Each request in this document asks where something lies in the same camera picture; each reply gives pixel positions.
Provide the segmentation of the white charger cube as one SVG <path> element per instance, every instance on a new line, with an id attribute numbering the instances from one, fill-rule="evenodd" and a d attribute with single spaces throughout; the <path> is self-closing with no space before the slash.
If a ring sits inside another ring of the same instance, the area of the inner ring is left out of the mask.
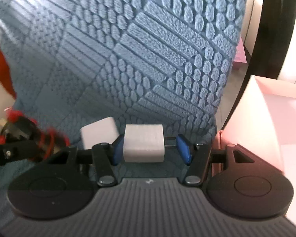
<path id="1" fill-rule="evenodd" d="M 80 129 L 84 149 L 99 143 L 113 143 L 120 135 L 113 117 L 93 122 Z"/>

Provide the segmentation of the white power adapter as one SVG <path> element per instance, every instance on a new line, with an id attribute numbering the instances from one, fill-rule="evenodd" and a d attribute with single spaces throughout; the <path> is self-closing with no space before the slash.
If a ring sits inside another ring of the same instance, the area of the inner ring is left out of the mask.
<path id="1" fill-rule="evenodd" d="M 163 163 L 165 138 L 162 125 L 126 125 L 123 158 L 126 163 Z"/>

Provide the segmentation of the pink cardboard box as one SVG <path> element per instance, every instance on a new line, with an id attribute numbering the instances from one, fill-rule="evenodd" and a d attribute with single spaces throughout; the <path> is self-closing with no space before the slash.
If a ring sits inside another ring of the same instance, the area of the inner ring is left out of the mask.
<path id="1" fill-rule="evenodd" d="M 223 147 L 240 144 L 288 178 L 294 197 L 286 216 L 296 225 L 296 85 L 251 76 L 220 136 Z"/>

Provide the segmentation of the small pink package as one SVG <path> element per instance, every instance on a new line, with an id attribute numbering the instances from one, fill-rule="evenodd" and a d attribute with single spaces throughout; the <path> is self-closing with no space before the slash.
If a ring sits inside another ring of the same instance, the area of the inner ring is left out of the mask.
<path id="1" fill-rule="evenodd" d="M 238 45 L 236 47 L 236 53 L 233 62 L 235 63 L 247 63 L 244 44 L 242 38 L 240 38 Z"/>

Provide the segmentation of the blue textured sofa cover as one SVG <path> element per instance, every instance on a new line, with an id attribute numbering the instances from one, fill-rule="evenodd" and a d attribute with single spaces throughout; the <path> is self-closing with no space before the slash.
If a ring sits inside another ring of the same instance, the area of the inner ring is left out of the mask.
<path id="1" fill-rule="evenodd" d="M 210 143 L 246 0 L 0 0 L 14 109 L 82 144 L 112 117 Z"/>

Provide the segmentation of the white folding chair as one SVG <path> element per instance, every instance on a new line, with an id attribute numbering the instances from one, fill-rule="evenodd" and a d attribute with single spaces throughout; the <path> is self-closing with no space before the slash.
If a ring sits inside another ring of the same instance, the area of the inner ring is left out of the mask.
<path id="1" fill-rule="evenodd" d="M 252 75 L 277 79 L 292 38 L 296 0 L 263 0 L 256 43 L 236 100 L 225 120 L 227 126 Z"/>

